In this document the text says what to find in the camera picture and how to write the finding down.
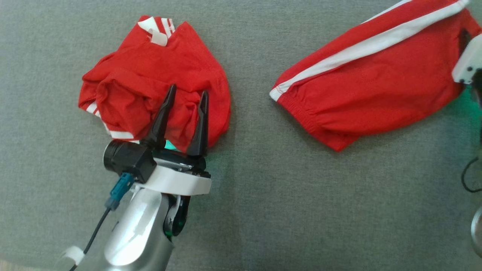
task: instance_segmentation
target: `red garment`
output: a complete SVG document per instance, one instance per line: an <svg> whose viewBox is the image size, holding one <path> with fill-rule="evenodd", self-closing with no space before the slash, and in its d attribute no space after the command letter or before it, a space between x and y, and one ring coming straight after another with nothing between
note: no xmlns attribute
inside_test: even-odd
<svg viewBox="0 0 482 271"><path fill-rule="evenodd" d="M142 16L139 21L148 18ZM82 77L79 107L100 116L114 138L139 140L175 83L177 94L166 138L186 151L197 124L197 105L207 90L211 147L229 125L226 75L188 23L174 30L170 19L156 17L155 24L167 35L167 45L152 43L147 30L136 24L116 52Z"/></svg>
<svg viewBox="0 0 482 271"><path fill-rule="evenodd" d="M467 3L404 0L289 68L270 96L336 151L419 121L462 91L459 35L481 33Z"/></svg>

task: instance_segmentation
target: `cable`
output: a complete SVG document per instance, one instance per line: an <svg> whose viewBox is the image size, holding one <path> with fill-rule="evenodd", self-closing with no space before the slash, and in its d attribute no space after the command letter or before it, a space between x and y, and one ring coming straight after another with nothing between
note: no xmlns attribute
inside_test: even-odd
<svg viewBox="0 0 482 271"><path fill-rule="evenodd" d="M462 176L460 177L461 180L462 180L462 186L464 186L464 189L469 191L470 193L477 193L477 192L482 191L482 188L472 190L472 189L468 188L467 184L465 183L465 173L467 173L467 170L470 168L470 166L473 163L477 162L478 160L479 160L479 157L476 157L476 158L470 160L470 162L465 166L464 171L462 171Z"/></svg>
<svg viewBox="0 0 482 271"><path fill-rule="evenodd" d="M94 230L94 232L92 233L91 239L89 240L89 243L87 244L87 246L86 246L85 249L84 249L84 255L87 254L87 252L89 251L90 247L92 246L92 243L94 242L94 239L95 239L97 233L99 232L100 226L102 226L102 223L104 222L104 220L106 219L106 217L107 217L107 215L109 214L110 211L111 211L111 208L108 207L108 208L106 209L106 211L104 212L104 214L102 215L102 217L100 218L99 223L97 223L97 227L95 227L95 230ZM74 264L74 266L72 266L72 268L70 269L70 271L74 271L76 268L77 268L77 265Z"/></svg>

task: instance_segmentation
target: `teal connector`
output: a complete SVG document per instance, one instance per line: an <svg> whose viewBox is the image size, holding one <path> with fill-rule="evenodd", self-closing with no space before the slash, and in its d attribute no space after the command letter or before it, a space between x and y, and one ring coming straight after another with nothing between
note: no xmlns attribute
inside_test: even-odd
<svg viewBox="0 0 482 271"><path fill-rule="evenodd" d="M122 173L119 181L114 186L112 191L110 192L110 198L106 201L105 207L110 208L112 211L116 210L119 204L121 203L121 199L129 191L134 184L134 176L129 173Z"/></svg>

